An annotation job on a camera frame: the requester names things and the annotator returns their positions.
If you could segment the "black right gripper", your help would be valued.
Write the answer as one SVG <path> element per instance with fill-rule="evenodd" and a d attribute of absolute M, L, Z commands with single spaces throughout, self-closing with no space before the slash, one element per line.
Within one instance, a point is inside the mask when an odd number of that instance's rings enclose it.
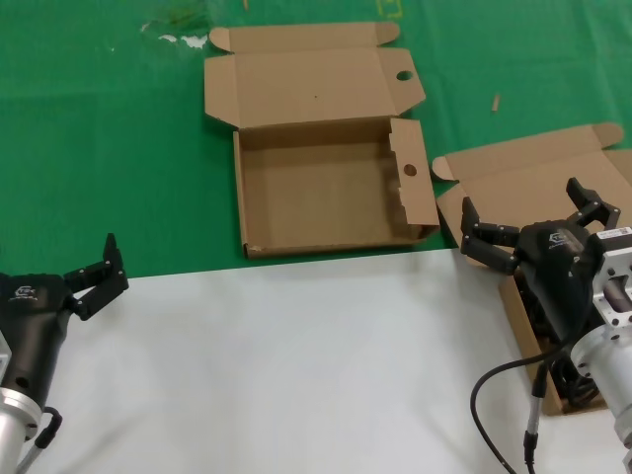
<path fill-rule="evenodd" d="M 598 327 L 593 308 L 593 264 L 580 257 L 589 240 L 584 228 L 597 221 L 615 229 L 620 209 L 571 178 L 566 192 L 576 211 L 566 220 L 537 222 L 521 229 L 482 222 L 469 197 L 462 201 L 460 252 L 499 273 L 513 273 L 519 263 L 526 284 L 539 301 L 556 336 L 564 340 L 581 328 Z M 506 248 L 515 248 L 514 252 Z"/>

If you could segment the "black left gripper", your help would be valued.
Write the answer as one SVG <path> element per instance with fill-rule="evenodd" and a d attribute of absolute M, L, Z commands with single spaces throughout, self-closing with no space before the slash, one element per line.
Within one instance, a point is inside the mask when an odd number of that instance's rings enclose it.
<path fill-rule="evenodd" d="M 1 275 L 1 334 L 11 350 L 1 386 L 47 400 L 71 312 L 87 321 L 128 290 L 114 233 L 100 262 L 55 275 Z"/>

